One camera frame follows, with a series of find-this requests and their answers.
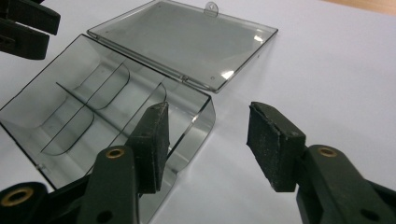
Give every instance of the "lid tab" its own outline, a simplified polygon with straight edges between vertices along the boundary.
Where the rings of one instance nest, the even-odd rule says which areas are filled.
[[[204,13],[211,17],[217,17],[219,15],[218,5],[214,2],[206,3]]]

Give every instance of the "white table surface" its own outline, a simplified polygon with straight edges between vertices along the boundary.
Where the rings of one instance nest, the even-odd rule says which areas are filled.
[[[203,0],[182,3],[204,7]],[[44,61],[0,52],[0,106],[79,34],[143,0],[61,1]],[[151,223],[301,223],[295,193],[274,193],[246,146],[251,101],[275,106],[307,135],[346,153],[363,176],[396,189],[396,17],[313,0],[218,0],[219,11],[279,29],[221,93],[217,120]],[[0,189],[45,180],[0,130]]]

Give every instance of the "box lid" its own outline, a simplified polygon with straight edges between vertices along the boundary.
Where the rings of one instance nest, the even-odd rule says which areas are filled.
[[[195,88],[219,92],[277,32],[172,1],[153,1],[88,31],[98,41]]]

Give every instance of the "brass insert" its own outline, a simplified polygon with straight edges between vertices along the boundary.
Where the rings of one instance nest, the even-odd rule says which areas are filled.
[[[333,149],[328,148],[328,147],[320,147],[318,151],[322,156],[325,156],[325,157],[336,157],[337,156],[337,153]]]
[[[109,150],[106,153],[106,156],[109,159],[116,159],[116,158],[121,157],[124,153],[125,153],[124,149],[114,148],[114,149]]]
[[[32,197],[34,190],[29,187],[21,187],[9,192],[1,200],[1,205],[4,207],[11,207],[25,202]]]

